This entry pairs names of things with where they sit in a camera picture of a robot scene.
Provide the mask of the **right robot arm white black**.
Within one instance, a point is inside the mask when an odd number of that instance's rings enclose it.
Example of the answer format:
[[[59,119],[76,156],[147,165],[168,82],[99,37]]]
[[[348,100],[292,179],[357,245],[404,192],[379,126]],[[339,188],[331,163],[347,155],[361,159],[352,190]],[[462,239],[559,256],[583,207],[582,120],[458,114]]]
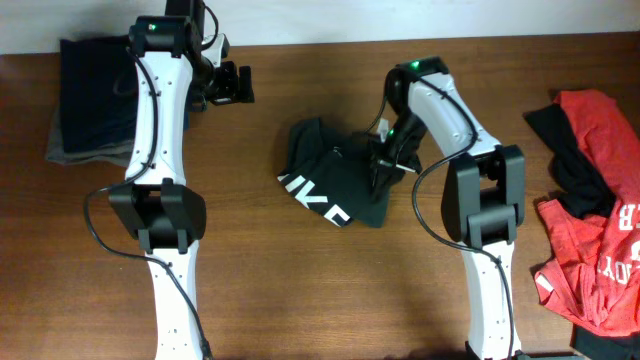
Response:
[[[504,146],[473,115],[439,57],[394,66],[384,98],[397,116],[371,146],[371,187],[379,196],[407,172],[416,187],[435,170],[447,169],[437,234],[460,251],[466,272],[471,323],[465,343],[471,359],[521,357],[513,309],[511,264],[517,229],[524,220],[525,159]]]

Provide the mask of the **dark green t-shirt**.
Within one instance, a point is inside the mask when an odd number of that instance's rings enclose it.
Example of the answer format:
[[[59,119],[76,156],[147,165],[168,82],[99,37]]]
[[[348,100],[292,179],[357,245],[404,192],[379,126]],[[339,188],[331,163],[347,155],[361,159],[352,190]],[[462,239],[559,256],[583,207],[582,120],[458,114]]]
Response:
[[[384,225],[390,189],[405,172],[372,161],[372,147],[325,126],[301,120],[289,130],[287,160],[277,179],[305,208],[337,227],[359,221]]]

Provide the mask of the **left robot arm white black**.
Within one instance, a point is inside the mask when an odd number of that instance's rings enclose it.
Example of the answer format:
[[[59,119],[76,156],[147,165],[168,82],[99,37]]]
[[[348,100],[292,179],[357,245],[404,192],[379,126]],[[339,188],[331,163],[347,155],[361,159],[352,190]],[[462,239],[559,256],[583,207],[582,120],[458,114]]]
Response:
[[[206,204],[187,186],[184,128],[191,112],[255,100],[250,67],[228,60],[223,33],[205,33],[205,22],[216,19],[203,1],[169,1],[163,15],[140,16],[129,30],[138,96],[134,146],[124,181],[105,192],[149,267],[158,359],[213,356],[196,290]]]

